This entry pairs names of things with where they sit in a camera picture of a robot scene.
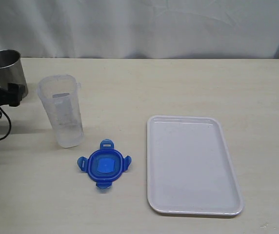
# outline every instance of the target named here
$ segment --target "metal cup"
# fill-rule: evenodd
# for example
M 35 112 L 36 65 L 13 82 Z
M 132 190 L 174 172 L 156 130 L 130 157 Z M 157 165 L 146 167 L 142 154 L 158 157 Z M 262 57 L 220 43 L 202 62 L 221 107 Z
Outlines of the metal cup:
M 25 86 L 24 98 L 28 87 L 20 61 L 20 53 L 16 50 L 0 50 L 0 87 L 7 90 L 8 83 Z

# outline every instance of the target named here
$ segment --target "white backdrop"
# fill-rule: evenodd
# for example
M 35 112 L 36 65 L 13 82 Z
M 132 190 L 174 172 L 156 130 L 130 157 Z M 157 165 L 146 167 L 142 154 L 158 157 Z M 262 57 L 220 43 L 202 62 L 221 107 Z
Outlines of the white backdrop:
M 24 57 L 279 58 L 279 0 L 0 0 Z

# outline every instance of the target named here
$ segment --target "white plastic tray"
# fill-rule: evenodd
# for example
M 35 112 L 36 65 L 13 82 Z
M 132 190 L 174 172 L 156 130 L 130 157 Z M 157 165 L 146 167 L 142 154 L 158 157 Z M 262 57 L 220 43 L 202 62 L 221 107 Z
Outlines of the white plastic tray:
M 147 197 L 154 210 L 191 215 L 242 211 L 242 195 L 216 120 L 153 116 L 147 128 Z

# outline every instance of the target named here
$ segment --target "clear plastic cup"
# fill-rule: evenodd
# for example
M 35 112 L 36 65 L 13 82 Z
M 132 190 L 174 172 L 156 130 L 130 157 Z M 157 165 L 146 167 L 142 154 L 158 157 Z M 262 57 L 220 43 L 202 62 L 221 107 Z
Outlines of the clear plastic cup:
M 39 82 L 37 93 L 58 144 L 63 148 L 79 145 L 84 134 L 76 79 L 70 75 L 46 77 Z

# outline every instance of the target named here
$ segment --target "blue lid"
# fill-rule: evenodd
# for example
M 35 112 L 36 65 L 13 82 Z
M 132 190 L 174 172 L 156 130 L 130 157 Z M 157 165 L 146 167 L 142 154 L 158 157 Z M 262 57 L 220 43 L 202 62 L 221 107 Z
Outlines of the blue lid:
M 130 156 L 123 158 L 114 148 L 112 140 L 105 139 L 100 143 L 100 149 L 92 153 L 88 159 L 85 157 L 78 159 L 80 169 L 88 173 L 100 189 L 110 187 L 113 181 L 128 170 L 131 163 Z

